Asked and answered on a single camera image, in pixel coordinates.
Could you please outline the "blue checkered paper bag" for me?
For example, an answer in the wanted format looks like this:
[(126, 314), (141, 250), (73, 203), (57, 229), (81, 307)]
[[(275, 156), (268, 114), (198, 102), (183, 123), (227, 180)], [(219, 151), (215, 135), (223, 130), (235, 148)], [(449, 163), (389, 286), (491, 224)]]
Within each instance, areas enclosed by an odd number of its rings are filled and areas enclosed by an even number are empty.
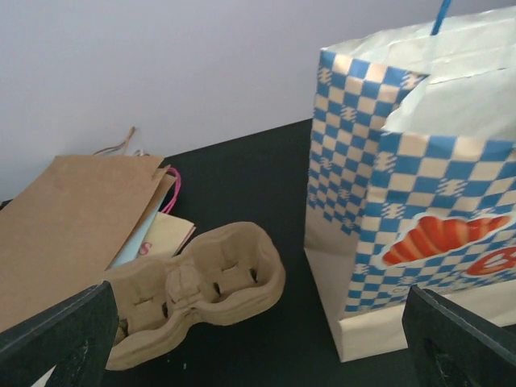
[(304, 249), (343, 362), (403, 349), (414, 285), (515, 322), (515, 9), (323, 48)]

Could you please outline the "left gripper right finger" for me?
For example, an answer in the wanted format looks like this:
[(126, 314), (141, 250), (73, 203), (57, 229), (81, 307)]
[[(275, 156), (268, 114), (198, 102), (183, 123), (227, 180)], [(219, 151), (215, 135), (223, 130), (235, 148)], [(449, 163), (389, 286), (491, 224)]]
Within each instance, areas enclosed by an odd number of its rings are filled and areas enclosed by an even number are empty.
[(402, 326), (421, 386), (515, 385), (515, 335), (436, 292), (411, 286)]

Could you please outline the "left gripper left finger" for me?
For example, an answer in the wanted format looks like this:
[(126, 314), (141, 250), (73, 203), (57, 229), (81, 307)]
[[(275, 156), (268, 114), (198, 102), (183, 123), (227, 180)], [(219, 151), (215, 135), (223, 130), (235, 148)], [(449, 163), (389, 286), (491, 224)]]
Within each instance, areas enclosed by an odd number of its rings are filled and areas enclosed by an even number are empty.
[(1, 385), (99, 386), (119, 325), (109, 282), (1, 333)]

